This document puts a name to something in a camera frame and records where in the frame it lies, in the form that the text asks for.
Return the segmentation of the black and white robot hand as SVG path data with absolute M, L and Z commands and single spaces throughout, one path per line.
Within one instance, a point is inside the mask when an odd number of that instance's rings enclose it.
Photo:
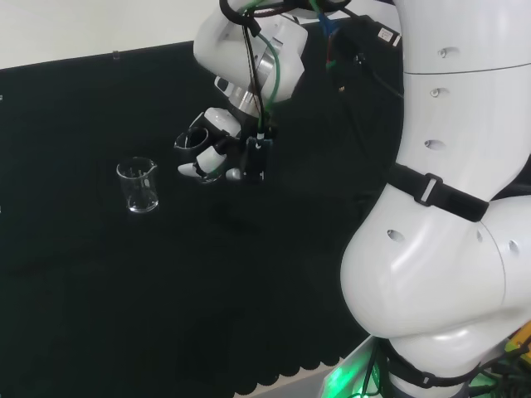
M 222 175 L 228 150 L 240 137 L 241 124 L 228 110 L 208 108 L 174 142 L 178 172 L 199 182 L 216 181 Z

